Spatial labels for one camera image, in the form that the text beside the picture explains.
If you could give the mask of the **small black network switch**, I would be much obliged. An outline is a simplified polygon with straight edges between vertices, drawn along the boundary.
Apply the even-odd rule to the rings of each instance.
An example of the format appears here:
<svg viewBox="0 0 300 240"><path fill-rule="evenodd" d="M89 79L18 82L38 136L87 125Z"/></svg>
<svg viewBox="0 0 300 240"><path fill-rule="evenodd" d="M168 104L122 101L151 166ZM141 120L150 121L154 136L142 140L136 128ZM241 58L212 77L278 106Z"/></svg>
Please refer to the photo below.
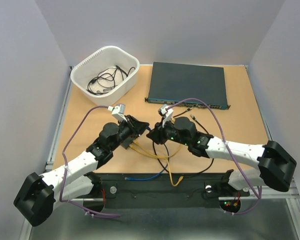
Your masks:
<svg viewBox="0 0 300 240"><path fill-rule="evenodd" d="M127 149L133 143L133 141L135 141L138 138L139 136L128 136L126 138L121 138L119 140L119 146L124 149Z"/></svg>

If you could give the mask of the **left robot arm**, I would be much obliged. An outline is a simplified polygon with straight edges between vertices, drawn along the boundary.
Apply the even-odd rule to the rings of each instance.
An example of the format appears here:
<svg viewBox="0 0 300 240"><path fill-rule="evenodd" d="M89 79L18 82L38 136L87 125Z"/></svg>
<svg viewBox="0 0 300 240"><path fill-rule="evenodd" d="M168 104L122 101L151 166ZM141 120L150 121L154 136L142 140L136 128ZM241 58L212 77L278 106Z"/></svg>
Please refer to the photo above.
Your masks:
<svg viewBox="0 0 300 240"><path fill-rule="evenodd" d="M106 123L98 138L73 160L50 172L29 174L21 185L13 205L33 226L46 221L61 203L101 193L101 184L94 171L105 165L114 150L141 136L149 123L131 115L120 123Z"/></svg>

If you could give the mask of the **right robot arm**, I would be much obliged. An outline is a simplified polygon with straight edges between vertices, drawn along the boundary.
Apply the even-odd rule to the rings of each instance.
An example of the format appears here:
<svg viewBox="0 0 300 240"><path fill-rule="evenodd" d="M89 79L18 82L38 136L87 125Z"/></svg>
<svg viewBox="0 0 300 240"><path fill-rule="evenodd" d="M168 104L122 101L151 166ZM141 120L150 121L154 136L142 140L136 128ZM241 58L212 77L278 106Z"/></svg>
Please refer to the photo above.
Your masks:
<svg viewBox="0 0 300 240"><path fill-rule="evenodd" d="M188 151L197 157L223 159L249 166L247 170L238 168L231 171L229 177L220 182L221 192L225 195L262 186L287 192L297 166L296 160L276 141L269 140L267 144L223 141L198 131L187 117L179 117L175 122L158 122L146 136L157 145L173 141L187 146Z"/></svg>

